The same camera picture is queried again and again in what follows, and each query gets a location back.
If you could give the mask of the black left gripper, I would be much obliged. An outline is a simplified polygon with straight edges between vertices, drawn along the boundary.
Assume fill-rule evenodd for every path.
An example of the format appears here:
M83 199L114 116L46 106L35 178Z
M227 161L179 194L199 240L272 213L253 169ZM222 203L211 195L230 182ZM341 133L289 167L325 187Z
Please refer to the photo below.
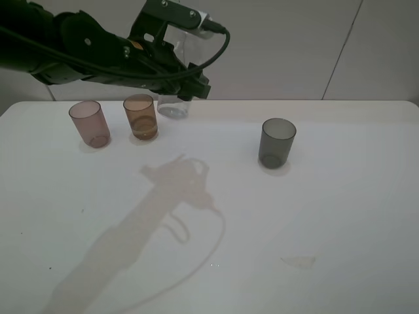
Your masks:
M165 35L162 36L162 31L157 38L150 34L129 34L130 59L134 64L127 69L145 75L142 83L156 94L175 95L182 100L206 99L211 86L203 74L204 66L185 65L175 55L174 45L164 40Z

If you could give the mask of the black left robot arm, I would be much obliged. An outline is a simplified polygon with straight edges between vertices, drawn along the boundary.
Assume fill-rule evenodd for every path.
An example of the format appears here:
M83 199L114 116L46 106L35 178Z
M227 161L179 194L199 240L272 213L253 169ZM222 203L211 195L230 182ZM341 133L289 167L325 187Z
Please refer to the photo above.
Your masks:
M165 41L168 26L197 30L202 15L172 1L147 1L129 36L106 31L84 11L52 14L29 1L1 2L1 66L46 85L82 80L205 99L208 78Z

